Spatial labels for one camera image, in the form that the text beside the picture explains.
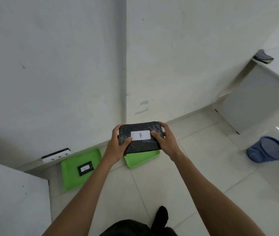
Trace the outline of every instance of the blue trash bin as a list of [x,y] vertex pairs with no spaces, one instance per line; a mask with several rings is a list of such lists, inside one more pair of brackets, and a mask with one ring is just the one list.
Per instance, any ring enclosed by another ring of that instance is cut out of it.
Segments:
[[246,150],[248,157],[257,163],[279,160],[279,141],[263,136]]

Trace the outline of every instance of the black box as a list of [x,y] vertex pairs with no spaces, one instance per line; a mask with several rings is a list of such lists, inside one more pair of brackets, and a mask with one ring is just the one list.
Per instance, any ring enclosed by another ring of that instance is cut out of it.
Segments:
[[160,150],[159,143],[150,134],[151,131],[158,132],[164,138],[161,125],[158,122],[122,125],[119,129],[119,145],[121,146],[128,137],[133,138],[124,154]]

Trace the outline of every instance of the green plastic tray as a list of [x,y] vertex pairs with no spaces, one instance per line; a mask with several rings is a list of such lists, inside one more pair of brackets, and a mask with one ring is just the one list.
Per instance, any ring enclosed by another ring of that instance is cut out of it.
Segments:
[[80,176],[77,167],[91,161],[94,169],[96,169],[101,158],[100,150],[95,148],[63,160],[61,162],[61,169],[64,189],[71,190],[84,184],[94,171],[92,170]]
[[140,152],[127,154],[124,158],[129,168],[137,167],[151,159],[156,158],[160,154],[160,150],[150,152]]

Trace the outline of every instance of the foot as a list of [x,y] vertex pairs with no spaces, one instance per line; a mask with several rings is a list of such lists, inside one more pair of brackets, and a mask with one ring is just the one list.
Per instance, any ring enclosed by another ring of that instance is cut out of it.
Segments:
[[164,206],[160,206],[156,213],[153,225],[151,226],[152,233],[158,235],[158,233],[165,227],[168,219],[167,209]]

